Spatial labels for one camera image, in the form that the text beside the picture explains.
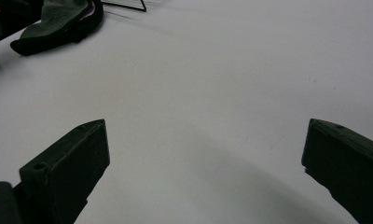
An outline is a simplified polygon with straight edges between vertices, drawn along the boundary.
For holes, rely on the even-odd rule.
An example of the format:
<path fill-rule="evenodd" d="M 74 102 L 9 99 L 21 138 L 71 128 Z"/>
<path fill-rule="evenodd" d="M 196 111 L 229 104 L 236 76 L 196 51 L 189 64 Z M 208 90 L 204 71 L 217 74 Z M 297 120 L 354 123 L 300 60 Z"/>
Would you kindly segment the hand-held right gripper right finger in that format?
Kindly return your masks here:
<path fill-rule="evenodd" d="M 301 164 L 359 224 L 373 224 L 372 140 L 336 123 L 311 119 Z"/>

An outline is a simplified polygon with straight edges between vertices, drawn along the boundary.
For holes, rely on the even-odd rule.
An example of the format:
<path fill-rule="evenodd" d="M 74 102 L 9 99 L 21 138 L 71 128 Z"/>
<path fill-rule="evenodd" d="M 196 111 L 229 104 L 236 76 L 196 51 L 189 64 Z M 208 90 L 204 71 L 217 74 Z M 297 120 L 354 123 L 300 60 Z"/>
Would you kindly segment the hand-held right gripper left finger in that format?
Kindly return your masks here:
<path fill-rule="evenodd" d="M 21 185 L 49 224 L 74 224 L 110 164 L 105 121 L 81 124 L 20 168 Z"/>

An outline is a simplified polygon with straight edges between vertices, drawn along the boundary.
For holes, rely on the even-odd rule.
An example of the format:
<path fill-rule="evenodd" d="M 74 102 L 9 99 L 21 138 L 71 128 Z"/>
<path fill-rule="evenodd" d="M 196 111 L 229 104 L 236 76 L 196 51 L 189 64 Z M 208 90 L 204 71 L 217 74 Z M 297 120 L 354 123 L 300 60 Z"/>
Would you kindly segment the dark grey cloth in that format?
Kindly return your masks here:
<path fill-rule="evenodd" d="M 20 55 L 30 56 L 79 43 L 100 26 L 103 17 L 101 0 L 44 0 L 41 21 L 29 25 L 10 46 Z"/>

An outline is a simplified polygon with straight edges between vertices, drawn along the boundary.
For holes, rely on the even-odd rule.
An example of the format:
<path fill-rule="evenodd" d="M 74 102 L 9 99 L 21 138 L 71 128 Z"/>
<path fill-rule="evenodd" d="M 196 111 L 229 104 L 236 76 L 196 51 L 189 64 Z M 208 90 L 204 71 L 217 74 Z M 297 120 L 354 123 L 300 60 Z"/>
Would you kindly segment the black wire rack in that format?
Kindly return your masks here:
<path fill-rule="evenodd" d="M 146 12 L 144 0 L 101 0 L 104 5 Z"/>

